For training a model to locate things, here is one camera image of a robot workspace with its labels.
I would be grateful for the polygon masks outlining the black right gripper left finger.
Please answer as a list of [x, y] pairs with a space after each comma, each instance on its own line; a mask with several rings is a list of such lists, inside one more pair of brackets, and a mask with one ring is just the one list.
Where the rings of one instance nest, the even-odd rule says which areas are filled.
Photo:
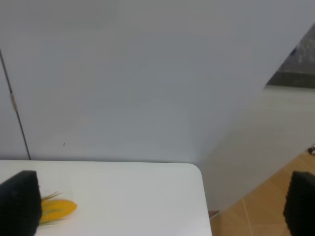
[[35, 171], [21, 171], [0, 184], [2, 236], [33, 236], [41, 217], [41, 195]]

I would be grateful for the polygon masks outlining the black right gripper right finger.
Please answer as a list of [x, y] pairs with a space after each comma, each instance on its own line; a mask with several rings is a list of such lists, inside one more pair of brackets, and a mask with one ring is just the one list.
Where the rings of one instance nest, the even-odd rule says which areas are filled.
[[292, 236], [315, 234], [315, 176], [294, 171], [286, 195], [283, 215]]

